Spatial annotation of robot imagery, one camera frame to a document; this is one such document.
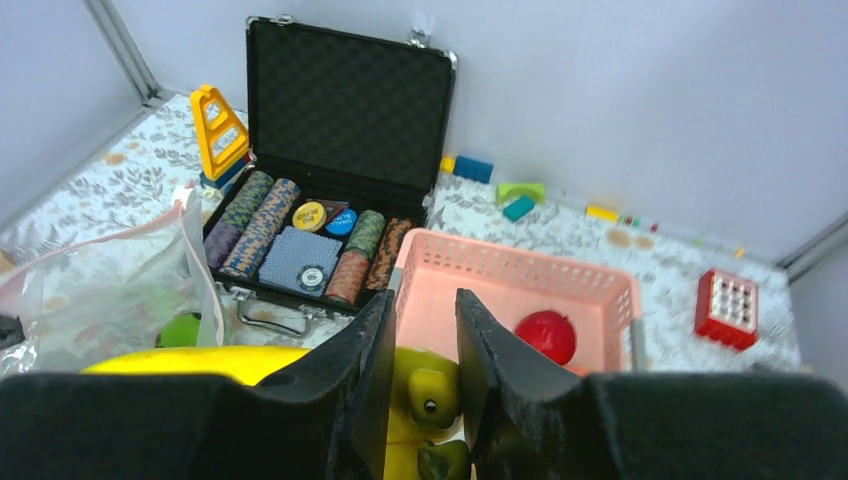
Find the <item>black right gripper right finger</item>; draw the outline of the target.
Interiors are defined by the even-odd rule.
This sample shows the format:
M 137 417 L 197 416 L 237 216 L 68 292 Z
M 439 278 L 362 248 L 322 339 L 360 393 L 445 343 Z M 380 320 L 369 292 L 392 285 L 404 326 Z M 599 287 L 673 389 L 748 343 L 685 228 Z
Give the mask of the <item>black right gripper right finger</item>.
M 843 479 L 847 397 L 799 373 L 577 376 L 456 294 L 480 479 Z

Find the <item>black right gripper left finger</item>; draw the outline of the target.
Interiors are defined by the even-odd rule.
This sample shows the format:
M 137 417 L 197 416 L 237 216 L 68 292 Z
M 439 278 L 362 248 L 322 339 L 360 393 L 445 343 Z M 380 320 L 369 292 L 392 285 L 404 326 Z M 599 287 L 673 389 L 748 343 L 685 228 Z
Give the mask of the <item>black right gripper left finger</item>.
M 1 383 L 5 479 L 379 479 L 395 295 L 248 387 L 215 375 L 35 373 Z

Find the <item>green striped watermelon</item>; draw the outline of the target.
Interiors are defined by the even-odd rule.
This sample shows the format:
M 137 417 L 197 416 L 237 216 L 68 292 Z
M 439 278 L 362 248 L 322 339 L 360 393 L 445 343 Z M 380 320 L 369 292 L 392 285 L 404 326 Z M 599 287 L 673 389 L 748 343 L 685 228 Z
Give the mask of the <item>green striped watermelon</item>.
M 197 312 L 177 315 L 168 322 L 157 336 L 157 348 L 194 347 L 201 323 L 201 314 Z

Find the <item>clear pink-dotted zip bag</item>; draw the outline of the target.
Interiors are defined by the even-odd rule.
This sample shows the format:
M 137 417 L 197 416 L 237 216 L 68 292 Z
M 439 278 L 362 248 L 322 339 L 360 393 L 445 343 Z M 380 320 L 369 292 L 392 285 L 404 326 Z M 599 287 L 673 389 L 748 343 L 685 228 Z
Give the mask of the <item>clear pink-dotted zip bag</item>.
M 158 218 L 4 276 L 2 376 L 79 371 L 151 349 L 180 314 L 199 314 L 197 345 L 227 344 L 231 326 L 207 265 L 203 227 L 196 189 L 180 187 Z

